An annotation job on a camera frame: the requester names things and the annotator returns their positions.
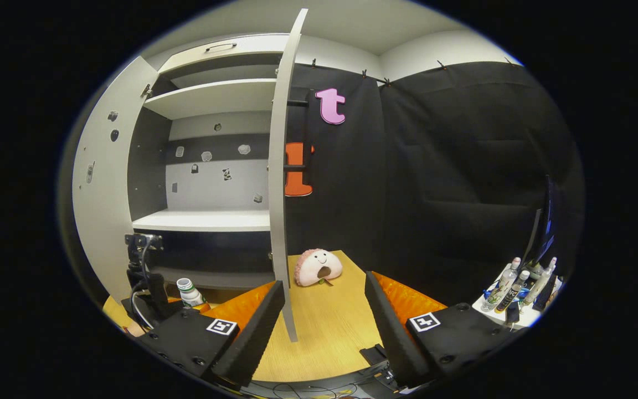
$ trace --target black fabric backdrop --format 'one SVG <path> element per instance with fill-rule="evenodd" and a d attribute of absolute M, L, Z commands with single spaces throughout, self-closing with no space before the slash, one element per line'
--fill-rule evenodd
<path fill-rule="evenodd" d="M 291 99 L 309 107 L 290 107 L 287 142 L 316 153 L 314 192 L 286 198 L 289 253 L 341 249 L 446 305 L 471 303 L 523 255 L 550 174 L 561 200 L 544 257 L 572 271 L 582 165 L 557 106 L 521 66 L 450 65 L 379 89 L 355 73 L 297 65 L 292 86 Z M 343 124 L 321 119 L 314 91 L 327 88 L 346 98 Z"/>

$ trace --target drawer handle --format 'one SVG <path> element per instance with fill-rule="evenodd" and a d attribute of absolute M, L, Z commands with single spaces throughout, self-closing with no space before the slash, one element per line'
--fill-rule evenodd
<path fill-rule="evenodd" d="M 206 51 L 208 51 L 208 50 L 210 50 L 211 48 L 218 47 L 218 46 L 221 46 L 221 45 L 229 45 L 229 44 L 230 44 L 231 46 L 233 46 L 233 47 L 235 47 L 236 45 L 238 45 L 237 43 L 217 44 L 217 45 L 210 46 L 209 48 L 206 48 L 205 50 L 206 50 Z"/>

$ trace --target open cabinet door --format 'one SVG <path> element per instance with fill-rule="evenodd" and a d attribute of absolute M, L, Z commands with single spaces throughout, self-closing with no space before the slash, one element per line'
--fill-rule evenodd
<path fill-rule="evenodd" d="M 95 274 L 119 303 L 130 294 L 125 234 L 132 232 L 127 200 L 127 159 L 145 88 L 157 71 L 137 57 L 94 106 L 73 164 L 73 212 L 80 242 Z"/>
<path fill-rule="evenodd" d="M 284 324 L 290 341 L 297 341 L 297 331 L 294 327 L 294 317 L 289 298 L 289 273 L 287 265 L 287 243 L 284 223 L 284 156 L 287 133 L 287 101 L 294 70 L 294 60 L 299 47 L 302 25 L 307 16 L 307 8 L 299 11 L 289 33 L 287 45 L 277 71 L 277 83 L 272 101 L 272 116 L 270 121 L 270 143 L 268 160 L 268 203 L 270 211 L 270 238 L 272 245 L 272 267 L 275 279 L 286 282 L 284 284 L 285 303 L 282 308 Z"/>

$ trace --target plush toy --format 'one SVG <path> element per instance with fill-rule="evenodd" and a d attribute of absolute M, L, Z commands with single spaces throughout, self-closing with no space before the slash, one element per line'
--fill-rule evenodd
<path fill-rule="evenodd" d="M 297 285 L 306 287 L 314 283 L 323 283 L 337 278 L 344 270 L 341 260 L 333 253 L 323 249 L 309 249 L 297 260 L 294 267 L 294 281 Z"/>

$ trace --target cabinet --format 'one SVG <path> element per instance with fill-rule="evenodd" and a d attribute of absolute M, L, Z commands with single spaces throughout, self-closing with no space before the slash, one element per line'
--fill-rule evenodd
<path fill-rule="evenodd" d="M 74 161 L 73 207 L 86 255 L 116 301 L 130 289 L 124 234 L 155 232 L 168 250 L 154 252 L 150 268 L 170 282 L 245 290 L 285 281 L 283 316 L 296 341 L 284 156 L 306 13 L 289 34 L 209 43 L 159 71 L 137 58 L 96 104 Z"/>

